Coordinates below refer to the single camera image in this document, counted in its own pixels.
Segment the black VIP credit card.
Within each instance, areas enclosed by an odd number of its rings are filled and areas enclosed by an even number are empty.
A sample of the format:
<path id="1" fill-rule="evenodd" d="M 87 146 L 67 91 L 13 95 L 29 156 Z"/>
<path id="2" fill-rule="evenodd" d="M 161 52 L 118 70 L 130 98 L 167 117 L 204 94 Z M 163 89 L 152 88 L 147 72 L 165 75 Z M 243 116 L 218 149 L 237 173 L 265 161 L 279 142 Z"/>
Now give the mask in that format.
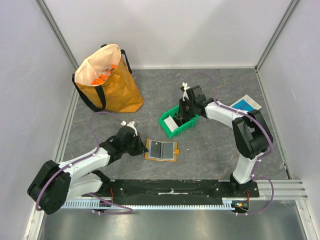
<path id="1" fill-rule="evenodd" d="M 154 159 L 160 159 L 162 152 L 162 143 L 152 140 L 150 142 L 149 156 Z"/>

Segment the black gold-lined credit card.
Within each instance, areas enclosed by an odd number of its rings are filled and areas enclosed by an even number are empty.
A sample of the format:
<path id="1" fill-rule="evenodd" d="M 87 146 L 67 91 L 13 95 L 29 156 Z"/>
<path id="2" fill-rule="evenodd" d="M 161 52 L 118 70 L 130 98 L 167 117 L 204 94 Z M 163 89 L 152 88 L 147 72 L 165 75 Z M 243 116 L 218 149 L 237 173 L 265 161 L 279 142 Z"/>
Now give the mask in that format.
<path id="1" fill-rule="evenodd" d="M 162 143 L 162 158 L 166 160 L 171 160 L 174 158 L 174 147 L 173 142 L 163 142 Z"/>

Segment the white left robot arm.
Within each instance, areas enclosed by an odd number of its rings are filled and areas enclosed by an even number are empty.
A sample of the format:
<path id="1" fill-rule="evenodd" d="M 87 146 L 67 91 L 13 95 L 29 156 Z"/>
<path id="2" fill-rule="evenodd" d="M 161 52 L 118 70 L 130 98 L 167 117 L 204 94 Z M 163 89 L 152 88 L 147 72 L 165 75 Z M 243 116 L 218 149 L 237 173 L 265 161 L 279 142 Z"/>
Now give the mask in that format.
<path id="1" fill-rule="evenodd" d="M 27 189 L 37 211 L 51 215 L 63 204 L 81 195 L 106 196 L 109 179 L 99 168 L 119 160 L 124 154 L 138 156 L 148 152 L 140 133 L 133 126 L 122 126 L 116 135 L 98 144 L 94 150 L 74 159 L 56 163 L 46 161 Z"/>

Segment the green plastic bin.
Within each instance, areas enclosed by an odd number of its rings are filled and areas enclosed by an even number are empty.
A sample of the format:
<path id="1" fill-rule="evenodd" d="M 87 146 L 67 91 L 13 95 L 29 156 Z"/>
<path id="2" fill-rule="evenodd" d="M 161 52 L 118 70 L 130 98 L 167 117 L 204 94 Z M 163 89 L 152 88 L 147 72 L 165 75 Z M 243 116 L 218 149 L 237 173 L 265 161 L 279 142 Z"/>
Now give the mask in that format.
<path id="1" fill-rule="evenodd" d="M 175 106 L 162 114 L 158 122 L 169 138 L 180 135 L 183 131 L 192 128 L 196 125 L 199 118 L 195 115 L 188 121 L 178 119 L 179 106 Z"/>

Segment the orange leather card holder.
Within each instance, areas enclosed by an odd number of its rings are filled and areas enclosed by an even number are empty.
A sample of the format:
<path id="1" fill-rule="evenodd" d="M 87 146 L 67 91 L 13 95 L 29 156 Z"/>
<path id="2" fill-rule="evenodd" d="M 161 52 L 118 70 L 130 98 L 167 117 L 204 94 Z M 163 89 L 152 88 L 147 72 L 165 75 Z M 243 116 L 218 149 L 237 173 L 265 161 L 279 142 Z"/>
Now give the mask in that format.
<path id="1" fill-rule="evenodd" d="M 146 160 L 159 162 L 176 162 L 180 154 L 176 141 L 158 141 L 147 139 L 146 147 L 148 152 L 144 154 Z"/>

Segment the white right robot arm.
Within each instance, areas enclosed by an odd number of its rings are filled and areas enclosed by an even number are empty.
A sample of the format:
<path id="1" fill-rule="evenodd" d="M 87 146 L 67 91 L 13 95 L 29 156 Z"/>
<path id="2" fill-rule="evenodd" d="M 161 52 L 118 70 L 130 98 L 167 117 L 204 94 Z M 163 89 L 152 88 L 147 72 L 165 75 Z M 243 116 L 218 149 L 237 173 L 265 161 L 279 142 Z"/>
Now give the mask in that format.
<path id="1" fill-rule="evenodd" d="M 253 181 L 255 164 L 272 150 L 273 137 L 259 110 L 243 111 L 232 108 L 214 98 L 206 98 L 200 86 L 189 87 L 186 82 L 180 88 L 178 112 L 173 119 L 181 126 L 195 116 L 218 121 L 233 130 L 239 159 L 229 177 L 229 191 L 235 197 L 242 196 Z"/>

